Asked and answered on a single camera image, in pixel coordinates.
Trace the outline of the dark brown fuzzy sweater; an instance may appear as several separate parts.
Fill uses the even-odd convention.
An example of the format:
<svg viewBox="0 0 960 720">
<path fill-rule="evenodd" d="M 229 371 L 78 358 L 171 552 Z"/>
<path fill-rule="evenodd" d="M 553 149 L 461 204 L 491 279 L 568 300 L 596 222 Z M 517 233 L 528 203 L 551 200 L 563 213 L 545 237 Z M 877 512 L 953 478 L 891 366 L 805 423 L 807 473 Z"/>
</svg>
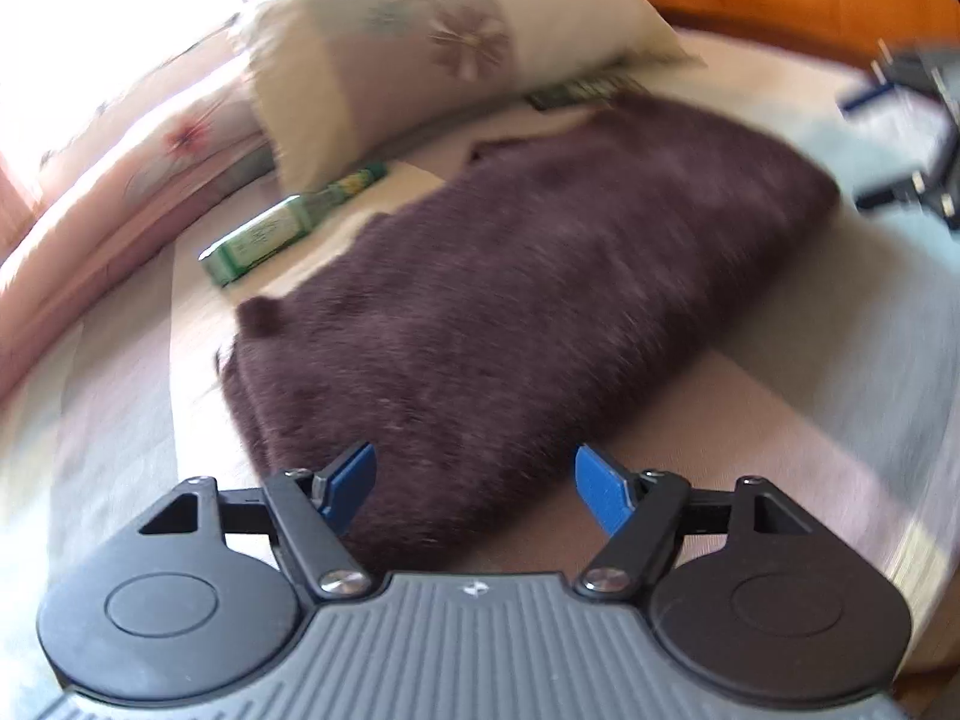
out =
<svg viewBox="0 0 960 720">
<path fill-rule="evenodd" d="M 371 444 L 348 548 L 431 571 L 615 433 L 838 200 L 779 138 L 625 93 L 563 132 L 480 143 L 290 293 L 241 302 L 224 399 L 261 475 Z"/>
</svg>

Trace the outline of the striped pastel bed sheet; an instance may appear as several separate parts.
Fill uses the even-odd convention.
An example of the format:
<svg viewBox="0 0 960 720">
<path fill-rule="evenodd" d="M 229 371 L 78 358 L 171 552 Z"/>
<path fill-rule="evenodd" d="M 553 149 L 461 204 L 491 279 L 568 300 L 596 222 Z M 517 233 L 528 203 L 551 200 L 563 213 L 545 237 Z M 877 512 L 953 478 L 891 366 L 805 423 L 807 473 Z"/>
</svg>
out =
<svg viewBox="0 0 960 720">
<path fill-rule="evenodd" d="M 861 73 L 709 32 L 679 34 L 698 59 L 643 68 L 647 89 L 776 132 L 851 195 L 913 167 L 898 133 L 867 135 L 836 109 Z M 550 132 L 583 112 L 547 117 L 521 103 L 441 130 L 400 156 L 329 232 L 224 294 L 197 254 L 283 197 L 261 172 L 65 332 L 2 403 L 2 718 L 34 718 L 60 692 L 34 626 L 57 574 L 181 479 L 256 484 L 215 369 L 235 331 L 229 298 L 295 286 L 368 216 L 452 176 L 473 142 Z M 607 452 L 635 468 L 670 468 L 698 488 L 770 478 L 908 597 L 921 640 L 905 671 L 955 670 L 958 236 L 914 208 L 867 218 L 842 206 L 729 327 Z M 566 479 L 537 496 L 516 525 L 459 548 L 449 571 L 579 572 L 601 530 Z"/>
</svg>

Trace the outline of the green glass bottle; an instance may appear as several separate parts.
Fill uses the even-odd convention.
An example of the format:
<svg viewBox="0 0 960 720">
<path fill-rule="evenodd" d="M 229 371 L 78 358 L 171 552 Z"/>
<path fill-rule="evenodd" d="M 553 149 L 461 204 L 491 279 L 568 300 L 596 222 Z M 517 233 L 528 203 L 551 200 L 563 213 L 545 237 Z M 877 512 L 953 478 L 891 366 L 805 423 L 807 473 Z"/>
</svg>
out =
<svg viewBox="0 0 960 720">
<path fill-rule="evenodd" d="M 226 288 L 290 245 L 307 238 L 335 210 L 386 176 L 387 166 L 376 161 L 316 192 L 290 195 L 203 249 L 199 255 L 200 266 L 218 288 Z"/>
</svg>

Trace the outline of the dark green patterned packet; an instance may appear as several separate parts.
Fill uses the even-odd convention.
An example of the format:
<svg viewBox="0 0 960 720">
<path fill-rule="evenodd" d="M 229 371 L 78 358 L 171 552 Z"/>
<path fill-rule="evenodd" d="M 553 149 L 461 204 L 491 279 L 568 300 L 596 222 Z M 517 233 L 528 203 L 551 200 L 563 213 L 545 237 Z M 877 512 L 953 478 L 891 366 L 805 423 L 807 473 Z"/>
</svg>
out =
<svg viewBox="0 0 960 720">
<path fill-rule="evenodd" d="M 524 101 L 537 112 L 548 112 L 581 104 L 605 103 L 622 93 L 645 91 L 646 88 L 631 76 L 601 73 L 531 91 L 524 96 Z"/>
</svg>

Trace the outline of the pink floral folded quilt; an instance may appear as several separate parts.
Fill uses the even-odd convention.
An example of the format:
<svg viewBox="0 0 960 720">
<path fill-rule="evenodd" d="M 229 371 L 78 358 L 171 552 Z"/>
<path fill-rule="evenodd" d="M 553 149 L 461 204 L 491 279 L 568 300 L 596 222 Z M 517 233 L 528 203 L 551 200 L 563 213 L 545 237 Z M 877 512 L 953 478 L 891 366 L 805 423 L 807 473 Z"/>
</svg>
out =
<svg viewBox="0 0 960 720">
<path fill-rule="evenodd" d="M 73 145 L 31 208 L 2 184 L 2 387 L 272 154 L 252 109 L 236 28 L 153 71 Z"/>
</svg>

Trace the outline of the floral cream pillow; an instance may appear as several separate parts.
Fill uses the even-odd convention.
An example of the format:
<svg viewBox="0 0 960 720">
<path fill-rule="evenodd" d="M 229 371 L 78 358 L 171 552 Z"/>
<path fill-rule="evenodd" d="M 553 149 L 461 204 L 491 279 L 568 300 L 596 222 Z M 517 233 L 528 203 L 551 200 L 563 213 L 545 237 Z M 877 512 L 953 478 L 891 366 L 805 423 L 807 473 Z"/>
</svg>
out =
<svg viewBox="0 0 960 720">
<path fill-rule="evenodd" d="M 459 110 L 685 55 L 647 0 L 263 0 L 238 41 L 288 193 Z"/>
</svg>

